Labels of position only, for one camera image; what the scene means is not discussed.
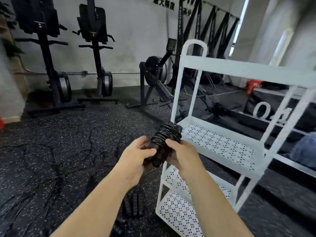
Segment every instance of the right hand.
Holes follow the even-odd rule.
[[[197,177],[202,171],[206,171],[193,145],[184,140],[178,143],[171,139],[166,139],[166,144],[175,150],[168,156],[167,162],[179,170],[182,179],[190,181]]]

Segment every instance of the red object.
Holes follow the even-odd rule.
[[[2,130],[3,128],[4,128],[4,123],[3,123],[3,120],[0,117],[0,130]]]
[[[255,87],[260,87],[261,83],[262,83],[262,80],[252,79],[252,80],[247,81],[247,94],[251,94],[252,90]]]

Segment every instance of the hand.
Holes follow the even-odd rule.
[[[183,140],[178,143],[171,139],[167,139],[166,144],[175,150],[168,156],[167,162],[179,170],[182,179],[190,181],[199,175],[201,171],[206,171],[193,145]]]
[[[128,188],[136,186],[144,172],[144,159],[156,154],[156,149],[143,149],[146,145],[147,137],[142,136],[134,140],[123,151],[119,161],[112,172],[116,173]]]

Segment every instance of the forearm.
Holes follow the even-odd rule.
[[[128,184],[110,172],[51,237],[110,235]]]
[[[206,171],[199,172],[187,183],[205,237],[253,237]]]

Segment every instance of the left hand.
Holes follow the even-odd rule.
[[[144,159],[156,154],[156,149],[142,149],[146,141],[146,136],[134,140],[123,151],[119,161],[112,170],[112,172],[123,178],[129,189],[139,183],[140,177],[144,172]]]

